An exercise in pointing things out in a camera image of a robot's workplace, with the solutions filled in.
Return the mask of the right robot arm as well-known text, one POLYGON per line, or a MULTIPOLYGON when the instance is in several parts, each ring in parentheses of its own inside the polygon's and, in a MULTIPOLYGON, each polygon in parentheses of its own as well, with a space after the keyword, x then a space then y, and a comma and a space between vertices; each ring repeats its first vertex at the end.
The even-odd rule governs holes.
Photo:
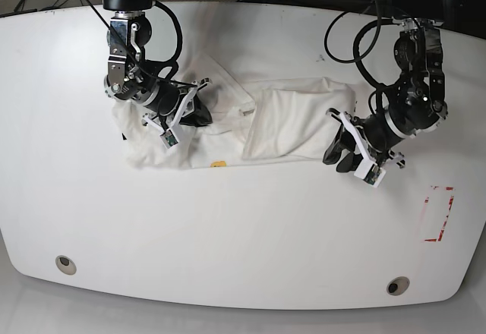
POLYGON ((177 112, 182 113, 179 122, 184 126, 201 128, 211 124, 210 111, 197 95, 203 85, 174 78, 183 47, 181 24, 175 13, 157 0, 103 0, 103 7, 114 14, 107 31, 107 94, 140 106, 163 130, 177 112), (165 61, 146 57, 145 47, 153 28, 145 12, 153 7, 164 11, 175 29, 175 51, 165 61))

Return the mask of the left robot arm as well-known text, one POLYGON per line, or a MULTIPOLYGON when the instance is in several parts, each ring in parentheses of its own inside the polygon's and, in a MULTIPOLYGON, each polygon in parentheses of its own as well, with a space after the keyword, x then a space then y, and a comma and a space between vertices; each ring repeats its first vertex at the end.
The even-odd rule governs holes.
POLYGON ((396 145, 434 130, 448 116, 440 37, 442 1, 387 0, 387 5, 390 16, 379 0, 371 0, 368 7, 376 11, 376 18, 359 30, 348 60, 374 89, 368 97, 370 115, 359 118, 328 109, 340 126, 323 155, 323 163, 334 165, 338 173, 352 172, 372 186, 385 175, 387 164, 405 167, 403 154, 393 151, 396 145), (393 47, 400 74, 386 85, 371 76, 363 60, 377 44, 382 27, 393 25, 402 26, 393 47))

